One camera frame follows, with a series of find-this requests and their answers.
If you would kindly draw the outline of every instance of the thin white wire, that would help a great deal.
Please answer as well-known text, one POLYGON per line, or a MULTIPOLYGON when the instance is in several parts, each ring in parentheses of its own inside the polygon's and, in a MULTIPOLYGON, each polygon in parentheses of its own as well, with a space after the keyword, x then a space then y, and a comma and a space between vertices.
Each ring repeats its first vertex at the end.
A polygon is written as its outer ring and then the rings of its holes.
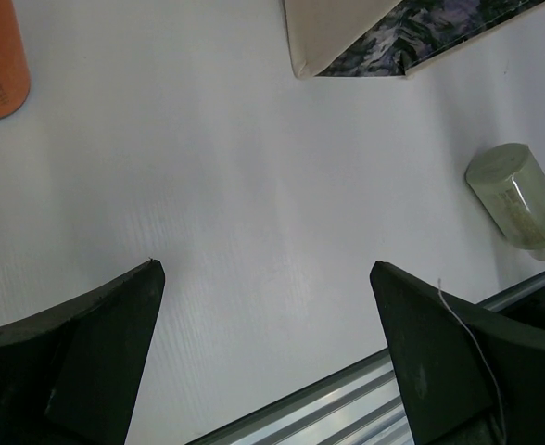
POLYGON ((501 389, 499 387, 499 383, 497 383, 497 378, 495 378, 495 374, 493 373, 493 370, 488 365, 487 357, 485 357, 485 353, 481 349, 480 345, 478 344, 478 340, 476 339, 473 332, 470 330, 470 328, 466 325, 465 322, 462 321, 462 319, 458 316, 456 312, 450 307, 446 299, 443 298, 443 294, 441 293, 441 278, 437 280, 437 294, 439 295, 439 299, 441 300, 441 303, 443 306, 448 310, 449 313, 456 319, 456 321, 460 324, 461 327, 464 328, 464 330, 468 333, 470 338, 473 340, 476 346, 476 350, 478 351, 478 354, 480 355, 480 358, 482 359, 483 363, 487 367, 488 373, 491 376, 491 379, 493 380, 493 385, 495 386, 495 390, 497 391, 497 399, 499 402, 499 414, 501 417, 501 445, 507 445, 507 425, 505 424, 505 412, 503 410, 503 396, 501 395, 501 389))

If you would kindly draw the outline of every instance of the silver metal frame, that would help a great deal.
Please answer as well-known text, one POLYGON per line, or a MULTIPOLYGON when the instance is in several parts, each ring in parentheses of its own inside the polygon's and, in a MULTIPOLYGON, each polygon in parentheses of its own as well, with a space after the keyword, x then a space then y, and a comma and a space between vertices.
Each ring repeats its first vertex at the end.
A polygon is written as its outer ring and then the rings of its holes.
MULTIPOLYGON (((545 272, 480 303, 499 312, 545 286, 545 272)), ((387 350, 189 445, 412 445, 387 350)))

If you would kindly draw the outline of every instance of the black plastic part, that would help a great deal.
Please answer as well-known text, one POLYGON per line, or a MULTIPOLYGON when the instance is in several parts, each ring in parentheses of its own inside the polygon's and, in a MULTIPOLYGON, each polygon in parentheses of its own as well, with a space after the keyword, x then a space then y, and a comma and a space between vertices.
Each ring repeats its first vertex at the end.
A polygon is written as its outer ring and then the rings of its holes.
MULTIPOLYGON (((382 262, 371 280, 415 444, 500 444, 492 379, 437 289, 382 262)), ((507 445, 545 445, 545 304, 529 325, 443 296, 501 387, 507 445)))
POLYGON ((152 260, 0 327, 0 445, 123 444, 164 286, 152 260))

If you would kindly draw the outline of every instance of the table surface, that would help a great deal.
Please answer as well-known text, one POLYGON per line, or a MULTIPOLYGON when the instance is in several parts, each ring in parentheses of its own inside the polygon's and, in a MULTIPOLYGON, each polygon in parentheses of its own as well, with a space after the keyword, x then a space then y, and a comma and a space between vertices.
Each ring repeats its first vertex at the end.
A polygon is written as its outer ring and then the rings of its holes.
POLYGON ((279 0, 15 3, 32 91, 0 121, 0 324, 161 260, 129 444, 382 349, 374 261, 472 301, 545 268, 463 182, 509 141, 545 171, 545 8, 409 80, 297 81, 279 0))

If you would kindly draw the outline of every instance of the wire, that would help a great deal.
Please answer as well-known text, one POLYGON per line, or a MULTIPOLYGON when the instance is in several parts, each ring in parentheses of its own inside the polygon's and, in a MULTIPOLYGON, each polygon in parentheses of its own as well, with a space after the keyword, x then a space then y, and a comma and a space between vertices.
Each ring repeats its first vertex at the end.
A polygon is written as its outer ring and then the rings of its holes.
POLYGON ((497 391, 497 399, 499 402, 499 414, 501 417, 501 445, 507 445, 507 425, 505 424, 505 412, 503 410, 503 396, 501 395, 501 388, 499 386, 499 383, 497 383, 497 378, 495 378, 495 374, 493 373, 493 370, 488 365, 487 357, 485 357, 485 353, 483 352, 482 348, 478 344, 478 340, 475 337, 475 334, 470 330, 470 328, 466 325, 465 322, 458 316, 456 312, 450 307, 446 299, 444 299, 443 294, 441 292, 441 278, 437 280, 437 294, 439 295, 439 299, 441 300, 441 303, 443 306, 448 310, 449 313, 456 319, 456 321, 460 324, 461 327, 464 328, 464 330, 468 333, 470 338, 473 340, 476 346, 476 350, 478 351, 478 354, 480 355, 480 358, 482 359, 483 363, 485 364, 485 367, 487 368, 487 371, 493 380, 493 385, 495 386, 495 390, 497 391))

